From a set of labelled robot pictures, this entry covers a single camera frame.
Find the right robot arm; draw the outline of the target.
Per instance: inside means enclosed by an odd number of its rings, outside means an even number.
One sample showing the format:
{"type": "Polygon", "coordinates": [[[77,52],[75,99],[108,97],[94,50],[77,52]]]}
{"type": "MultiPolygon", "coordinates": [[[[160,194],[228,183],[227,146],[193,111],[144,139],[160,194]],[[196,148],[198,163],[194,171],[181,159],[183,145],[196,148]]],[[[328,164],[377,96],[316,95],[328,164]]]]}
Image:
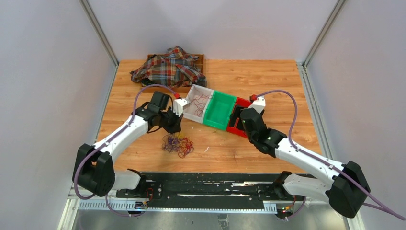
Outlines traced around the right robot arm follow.
{"type": "Polygon", "coordinates": [[[229,125],[242,130],[256,149],[273,158],[288,161],[311,174],[300,176],[283,171],[278,178],[260,190],[278,199],[303,196],[326,202],[339,214],[354,218],[370,192],[365,175],[357,163],[341,163],[290,141],[288,136],[268,128],[254,108],[237,106],[232,112],[229,125]]]}

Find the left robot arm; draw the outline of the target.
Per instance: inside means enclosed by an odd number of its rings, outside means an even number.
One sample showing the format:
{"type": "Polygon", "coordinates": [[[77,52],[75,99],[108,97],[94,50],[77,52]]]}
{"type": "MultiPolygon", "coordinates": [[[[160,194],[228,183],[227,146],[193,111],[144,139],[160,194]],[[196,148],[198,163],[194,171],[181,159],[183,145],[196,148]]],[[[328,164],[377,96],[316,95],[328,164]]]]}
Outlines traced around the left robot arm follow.
{"type": "Polygon", "coordinates": [[[82,187],[93,196],[103,197],[111,190],[126,189],[135,198],[146,194],[146,177],[139,171],[127,169],[117,171],[114,163],[135,140],[145,134],[164,129],[173,134],[181,131],[183,110],[189,104],[185,98],[175,94],[173,100],[168,94],[154,92],[150,101],[143,103],[113,133],[92,145],[79,147],[72,175],[76,195],[82,187]]]}

